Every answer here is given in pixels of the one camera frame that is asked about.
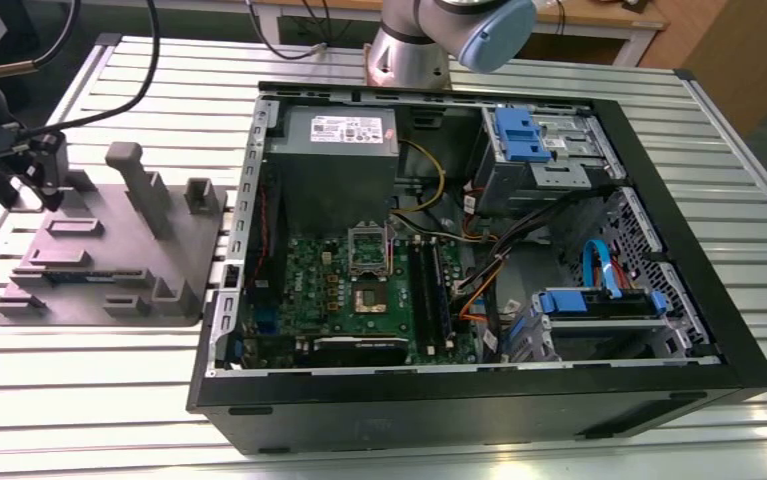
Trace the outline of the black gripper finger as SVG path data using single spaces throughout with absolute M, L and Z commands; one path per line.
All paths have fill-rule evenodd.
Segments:
M 21 197 L 10 184 L 10 177 L 0 173 L 0 206 L 6 211 L 21 210 Z
M 61 185 L 68 175 L 66 138 L 62 132 L 50 132 L 28 142 L 30 166 L 26 170 L 26 184 L 42 207 L 56 211 L 62 203 Z

